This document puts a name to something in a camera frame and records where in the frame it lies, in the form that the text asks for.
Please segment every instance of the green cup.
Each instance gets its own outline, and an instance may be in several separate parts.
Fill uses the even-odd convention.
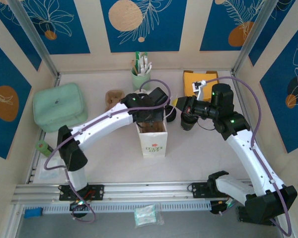
[[[134,91],[137,91],[139,90],[140,86],[150,80],[150,72],[148,74],[145,74],[144,76],[137,76],[134,69],[132,68],[131,69],[131,75],[132,75],[132,78],[133,78],[133,87],[134,87]],[[150,89],[150,83],[146,83],[144,86],[143,86],[143,89],[145,90],[149,90]]]

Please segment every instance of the small plastic packet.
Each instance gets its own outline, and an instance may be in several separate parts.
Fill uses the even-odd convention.
[[[160,204],[153,204],[135,209],[136,228],[147,225],[163,225]]]

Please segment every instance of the purple cable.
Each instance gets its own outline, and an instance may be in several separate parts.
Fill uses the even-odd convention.
[[[259,104],[259,100],[255,94],[255,92],[253,91],[253,89],[247,84],[245,83],[243,80],[239,79],[239,78],[235,78],[235,77],[232,77],[232,76],[226,76],[226,77],[219,77],[219,78],[216,78],[216,79],[212,79],[212,80],[209,80],[207,82],[213,82],[213,81],[217,81],[217,80],[221,80],[221,79],[226,79],[226,78],[230,78],[230,79],[233,79],[235,81],[238,81],[240,82],[241,84],[243,84],[246,88],[248,88],[248,90],[252,93],[255,101],[256,101],[256,104],[257,104],[257,108],[258,108],[258,121],[257,121],[257,124],[256,124],[256,127],[253,131],[253,135],[252,135],[252,138],[251,138],[251,147],[252,147],[252,151],[254,152],[256,158],[258,159],[259,163],[261,164],[261,166],[263,167],[263,169],[265,170],[268,178],[270,180],[273,180],[273,176],[270,174],[268,168],[266,167],[266,165],[264,164],[263,160],[260,158],[260,156],[258,155],[257,151],[256,151],[256,148],[254,147],[254,143],[255,143],[255,135],[258,131],[258,128],[259,128],[259,125],[260,125],[260,122],[261,122],[261,119],[262,119],[262,110],[261,110],[261,107],[260,107],[260,104]],[[286,220],[287,220],[287,226],[288,226],[288,232],[286,233],[286,231],[284,231],[284,229],[281,228],[281,226],[274,220],[274,219],[270,219],[271,222],[276,226],[278,227],[281,232],[287,236],[287,237],[290,237],[292,235],[292,226],[291,226],[291,222],[290,222],[290,217],[289,217],[289,213],[288,213],[288,209],[287,209],[287,206],[286,206],[286,203],[285,203],[285,200],[282,196],[282,194],[280,193],[276,183],[272,183],[272,185],[274,186],[279,198],[280,198],[280,201],[282,203],[282,206],[283,206],[283,209],[284,209],[284,212],[285,212],[285,216],[286,216]]]
[[[64,165],[59,165],[59,166],[54,166],[54,167],[50,167],[50,168],[48,168],[47,165],[48,165],[49,161],[51,160],[51,158],[55,155],[55,153],[56,153],[56,152],[57,152],[63,145],[65,145],[66,143],[68,143],[70,140],[74,139],[75,136],[78,136],[80,133],[86,131],[86,130],[89,129],[90,127],[94,126],[95,124],[99,123],[100,121],[102,121],[102,120],[104,120],[104,119],[106,119],[106,118],[109,118],[109,117],[114,116],[114,115],[119,114],[119,113],[128,112],[128,111],[135,111],[135,110],[154,110],[154,109],[158,109],[158,108],[161,108],[161,107],[166,106],[166,105],[169,103],[169,101],[170,101],[170,97],[171,97],[171,90],[170,90],[170,88],[168,87],[168,85],[167,85],[165,82],[163,82],[163,81],[161,81],[161,80],[159,80],[159,79],[150,79],[150,80],[144,82],[144,83],[140,86],[139,91],[141,91],[141,89],[143,88],[143,86],[144,86],[146,83],[149,83],[149,82],[159,82],[159,83],[162,83],[162,84],[167,88],[167,90],[168,90],[168,98],[167,98],[167,100],[166,100],[163,104],[158,105],[158,106],[154,106],[154,107],[127,108],[127,109],[122,109],[122,110],[117,111],[117,112],[113,112],[112,114],[110,114],[110,116],[105,115],[105,116],[99,118],[98,120],[94,121],[93,123],[91,123],[91,124],[87,125],[86,127],[84,127],[84,128],[81,130],[81,132],[78,131],[78,132],[76,132],[75,134],[73,134],[72,136],[70,136],[69,138],[67,138],[66,140],[64,140],[61,144],[59,144],[59,145],[53,150],[53,152],[50,154],[50,156],[49,156],[49,157],[47,158],[47,160],[45,161],[44,166],[43,166],[43,168],[44,168],[45,170],[54,170],[54,169],[60,169],[60,168],[63,168],[63,169],[64,169],[65,176],[66,176],[67,182],[69,183],[69,186],[70,186],[71,190],[72,190],[72,191],[74,192],[74,194],[75,194],[75,195],[76,195],[76,196],[77,196],[77,197],[78,197],[78,198],[79,198],[79,199],[80,199],[80,200],[87,206],[87,208],[88,208],[88,209],[92,212],[92,214],[93,214],[93,219],[92,219],[92,220],[90,220],[90,221],[84,221],[84,220],[82,220],[82,219],[76,218],[76,217],[74,216],[74,210],[73,210],[72,213],[71,213],[71,215],[73,216],[73,219],[74,219],[74,220],[78,220],[78,221],[80,221],[80,222],[84,222],[84,223],[93,223],[93,222],[96,220],[96,214],[95,214],[94,210],[92,209],[92,207],[91,207],[91,206],[90,206],[90,205],[89,205],[89,204],[88,204],[88,203],[87,203],[87,202],[86,202],[86,201],[85,201],[85,200],[84,200],[84,199],[77,193],[77,191],[75,191],[74,186],[73,186],[73,184],[72,184],[71,181],[70,181],[70,177],[69,177],[69,173],[68,173],[67,167],[64,166]]]

